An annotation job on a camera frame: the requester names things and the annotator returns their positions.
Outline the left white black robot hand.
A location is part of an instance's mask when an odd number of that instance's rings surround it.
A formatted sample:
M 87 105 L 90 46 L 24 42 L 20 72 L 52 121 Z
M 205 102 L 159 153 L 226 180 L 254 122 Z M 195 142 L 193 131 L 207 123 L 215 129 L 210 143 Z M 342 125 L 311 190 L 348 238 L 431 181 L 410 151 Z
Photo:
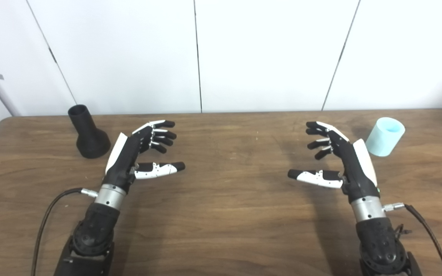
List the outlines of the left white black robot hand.
M 107 161 L 103 184 L 110 184 L 126 193 L 137 179 L 151 179 L 183 171 L 186 166 L 182 161 L 174 163 L 137 163 L 140 154 L 154 149 L 162 154 L 166 146 L 172 146 L 177 138 L 168 128 L 175 126 L 174 121 L 150 121 L 130 136 L 120 133 Z

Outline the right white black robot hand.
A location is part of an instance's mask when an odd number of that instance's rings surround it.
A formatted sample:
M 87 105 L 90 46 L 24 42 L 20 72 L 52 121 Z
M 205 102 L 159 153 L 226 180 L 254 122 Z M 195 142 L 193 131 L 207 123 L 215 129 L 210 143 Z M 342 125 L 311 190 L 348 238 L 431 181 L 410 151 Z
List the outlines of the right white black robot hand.
M 349 203 L 366 196 L 380 198 L 374 167 L 362 139 L 351 143 L 337 128 L 320 121 L 308 121 L 306 126 L 308 135 L 323 137 L 307 145 L 308 149 L 320 148 L 315 159 L 320 160 L 333 154 L 341 159 L 344 172 L 290 169 L 289 178 L 321 187 L 342 189 Z

